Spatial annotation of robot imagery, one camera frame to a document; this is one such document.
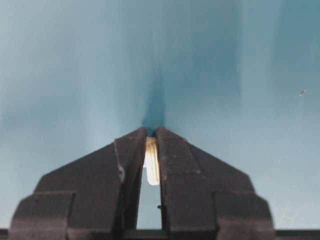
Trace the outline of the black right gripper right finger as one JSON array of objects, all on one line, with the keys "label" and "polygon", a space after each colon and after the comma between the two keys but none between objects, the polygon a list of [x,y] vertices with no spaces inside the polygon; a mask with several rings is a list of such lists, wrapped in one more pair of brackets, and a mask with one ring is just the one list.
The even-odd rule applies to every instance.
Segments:
[{"label": "black right gripper right finger", "polygon": [[272,240],[268,203],[249,176],[159,127],[162,221],[171,240]]}]

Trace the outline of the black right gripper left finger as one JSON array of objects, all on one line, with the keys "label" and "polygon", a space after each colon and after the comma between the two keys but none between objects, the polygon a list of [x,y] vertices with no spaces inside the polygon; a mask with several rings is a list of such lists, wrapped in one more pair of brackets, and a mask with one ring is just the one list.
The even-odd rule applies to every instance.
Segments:
[{"label": "black right gripper left finger", "polygon": [[11,240],[112,240],[137,225],[147,131],[113,143],[41,177],[22,199]]}]

